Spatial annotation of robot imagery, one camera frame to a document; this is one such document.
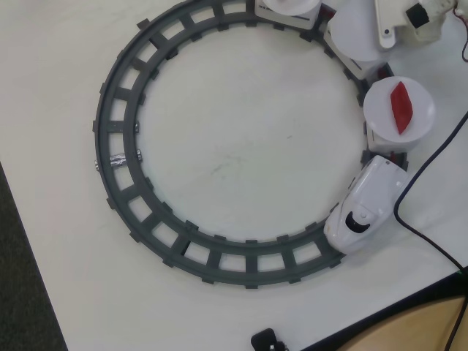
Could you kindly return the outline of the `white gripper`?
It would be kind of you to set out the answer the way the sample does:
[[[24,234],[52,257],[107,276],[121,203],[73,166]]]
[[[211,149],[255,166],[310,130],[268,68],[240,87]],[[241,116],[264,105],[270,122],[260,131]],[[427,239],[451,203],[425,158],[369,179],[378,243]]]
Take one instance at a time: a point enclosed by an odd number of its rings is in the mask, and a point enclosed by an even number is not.
[[[442,35],[446,15],[457,5],[453,0],[413,1],[405,9],[402,0],[375,0],[377,33],[380,47],[390,50],[396,44],[396,28],[405,26],[402,39],[408,45],[428,45]]]

